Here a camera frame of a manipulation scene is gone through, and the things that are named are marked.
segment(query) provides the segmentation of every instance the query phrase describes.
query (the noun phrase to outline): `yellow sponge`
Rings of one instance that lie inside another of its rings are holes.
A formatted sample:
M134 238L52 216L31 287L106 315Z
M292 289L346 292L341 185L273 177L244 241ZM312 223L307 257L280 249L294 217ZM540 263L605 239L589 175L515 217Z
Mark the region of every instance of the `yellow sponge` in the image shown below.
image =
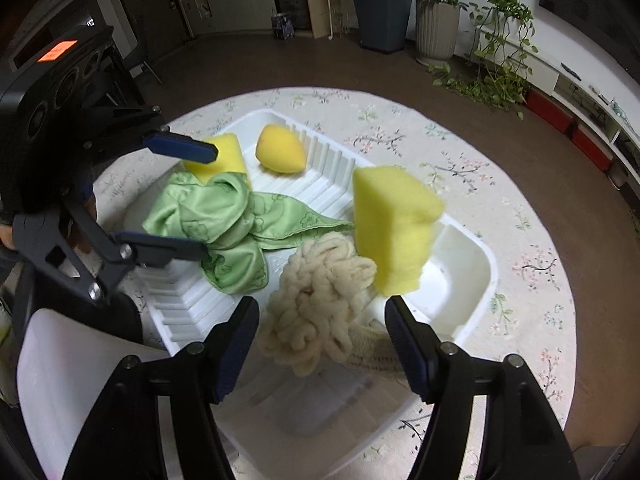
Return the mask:
M205 142L215 144L218 149L218 158L209 164L184 161L184 167L191 171L201 183L206 184L209 179L219 173L233 171L246 174L242 150L236 134L222 134L207 139Z
M433 223L444 202L400 168L353 171L356 250L378 266L374 279L383 296L416 290L431 255Z
M276 124L263 128L255 147L255 158L276 173L299 173L306 168L302 142L292 131Z

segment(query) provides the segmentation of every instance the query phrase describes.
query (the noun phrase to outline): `tablecloth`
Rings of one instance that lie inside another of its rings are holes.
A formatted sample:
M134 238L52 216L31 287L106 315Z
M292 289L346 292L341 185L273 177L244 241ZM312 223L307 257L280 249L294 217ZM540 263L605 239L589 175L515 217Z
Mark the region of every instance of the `tablecloth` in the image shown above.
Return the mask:
M500 273L490 309L468 338L465 351L494 360L521 354L564 425L575 381L574 302L549 234L511 179L478 150L417 111L362 92L254 92L186 114L171 122L171 129L205 139L258 108L273 108L305 123L375 164L405 168L446 200L447 212L491 247ZM127 206L174 164L174 159L147 151L117 160L95 183L100 224L107 230L119 227ZM146 342L161 344L133 276L124 289L141 309ZM417 402L335 479L406 478L430 413ZM483 421L484 401L478 399L461 474L465 480L474 478ZM234 471L238 478L262 478L242 457Z

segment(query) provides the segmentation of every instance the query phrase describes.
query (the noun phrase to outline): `orange sticker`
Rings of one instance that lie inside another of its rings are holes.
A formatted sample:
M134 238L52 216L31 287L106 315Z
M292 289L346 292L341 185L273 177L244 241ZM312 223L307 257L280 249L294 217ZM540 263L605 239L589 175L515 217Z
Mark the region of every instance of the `orange sticker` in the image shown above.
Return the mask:
M72 46L74 46L78 40L68 40L68 41L60 41L55 47L49 50L44 56L42 56L38 63L42 63L43 61L54 61L62 56L67 50L69 50Z

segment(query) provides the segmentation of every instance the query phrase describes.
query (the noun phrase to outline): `dark door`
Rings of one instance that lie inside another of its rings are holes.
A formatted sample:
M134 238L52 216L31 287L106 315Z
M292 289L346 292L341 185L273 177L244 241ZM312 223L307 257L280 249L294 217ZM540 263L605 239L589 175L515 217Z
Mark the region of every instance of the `dark door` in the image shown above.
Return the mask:
M177 0L121 1L133 30L136 30L136 17L143 18L149 60L164 56L188 40Z

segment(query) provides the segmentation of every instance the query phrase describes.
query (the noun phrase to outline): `floor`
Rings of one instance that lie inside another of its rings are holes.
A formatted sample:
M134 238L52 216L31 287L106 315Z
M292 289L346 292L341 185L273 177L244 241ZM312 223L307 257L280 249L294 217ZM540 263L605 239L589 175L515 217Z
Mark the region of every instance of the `floor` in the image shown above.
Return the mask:
M371 92L415 108L471 143L520 187L548 229L577 316L577 379L566 424L573 448L626 442L640 422L640 250L629 207L567 138L431 85L411 47L384 56L353 38L225 36L194 41L137 81L172 120L234 95L283 86Z

